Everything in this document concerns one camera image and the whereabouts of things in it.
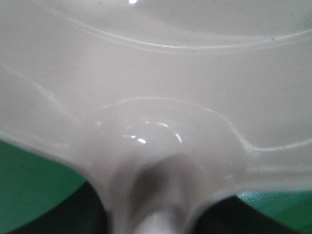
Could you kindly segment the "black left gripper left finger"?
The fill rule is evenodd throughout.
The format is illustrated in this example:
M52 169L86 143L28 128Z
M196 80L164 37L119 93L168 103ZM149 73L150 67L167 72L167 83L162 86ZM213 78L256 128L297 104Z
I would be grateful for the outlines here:
M10 233L106 234L107 215L97 193L85 182L59 205Z

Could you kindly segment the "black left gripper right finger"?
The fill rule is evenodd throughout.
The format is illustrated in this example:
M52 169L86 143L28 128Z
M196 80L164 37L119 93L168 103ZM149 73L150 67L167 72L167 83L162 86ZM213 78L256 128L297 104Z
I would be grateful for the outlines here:
M195 223L196 234L289 234L290 228L231 196L209 207Z

